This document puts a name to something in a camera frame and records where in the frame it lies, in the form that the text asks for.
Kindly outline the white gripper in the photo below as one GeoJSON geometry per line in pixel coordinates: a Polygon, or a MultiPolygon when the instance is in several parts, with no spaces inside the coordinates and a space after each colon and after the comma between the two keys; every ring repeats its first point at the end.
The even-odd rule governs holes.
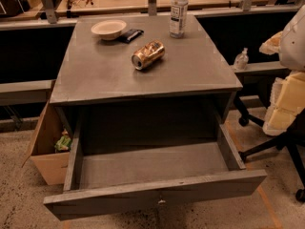
{"type": "Polygon", "coordinates": [[[305,5],[303,5],[283,32],[274,34],[261,44],[259,51],[272,55],[279,53],[279,61],[292,71],[284,79],[277,77],[270,96],[270,106],[264,118],[263,132],[280,135],[305,109],[305,5]]]}

